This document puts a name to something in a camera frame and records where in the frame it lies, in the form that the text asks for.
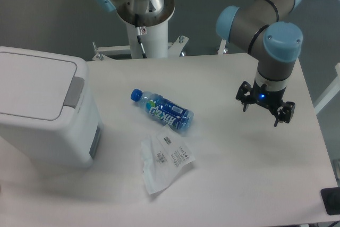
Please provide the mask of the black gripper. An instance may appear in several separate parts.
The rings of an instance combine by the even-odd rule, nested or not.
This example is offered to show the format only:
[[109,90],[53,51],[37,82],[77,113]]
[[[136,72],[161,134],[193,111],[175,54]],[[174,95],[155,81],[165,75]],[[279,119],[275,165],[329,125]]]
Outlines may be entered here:
[[268,109],[275,117],[274,127],[277,127],[279,123],[290,123],[295,111],[295,102],[283,102],[285,90],[286,88],[269,91],[267,87],[259,86],[256,80],[253,87],[244,81],[240,85],[235,98],[243,105],[243,112],[246,112],[251,104],[257,104]]

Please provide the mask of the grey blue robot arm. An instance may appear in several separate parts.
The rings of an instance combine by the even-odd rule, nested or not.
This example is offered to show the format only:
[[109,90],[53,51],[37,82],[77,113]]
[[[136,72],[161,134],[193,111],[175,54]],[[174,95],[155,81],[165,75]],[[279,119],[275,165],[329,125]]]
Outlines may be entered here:
[[[168,43],[168,21],[174,0],[95,0],[107,12],[117,12],[126,24],[133,58],[166,58],[175,49]],[[217,34],[258,61],[253,84],[243,82],[236,99],[244,108],[267,109],[276,123],[289,123],[295,104],[283,101],[289,77],[303,41],[299,27],[284,22],[302,0],[254,0],[245,9],[229,6],[216,22]]]

